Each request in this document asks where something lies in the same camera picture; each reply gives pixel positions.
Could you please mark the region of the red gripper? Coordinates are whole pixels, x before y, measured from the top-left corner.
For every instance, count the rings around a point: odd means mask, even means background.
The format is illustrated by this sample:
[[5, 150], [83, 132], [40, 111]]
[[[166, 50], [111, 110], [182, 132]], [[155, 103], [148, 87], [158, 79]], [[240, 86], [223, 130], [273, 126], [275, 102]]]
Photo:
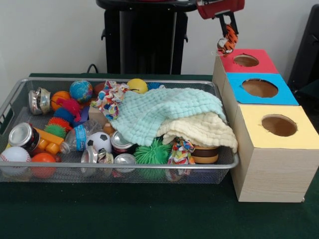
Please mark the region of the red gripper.
[[244, 0], [197, 0], [196, 6], [200, 16], [203, 19], [215, 18], [218, 15], [223, 37], [227, 35], [227, 24], [224, 20], [224, 15], [222, 13], [230, 12], [230, 25], [234, 30], [235, 34], [238, 35], [238, 28], [234, 12], [240, 11], [244, 8]]

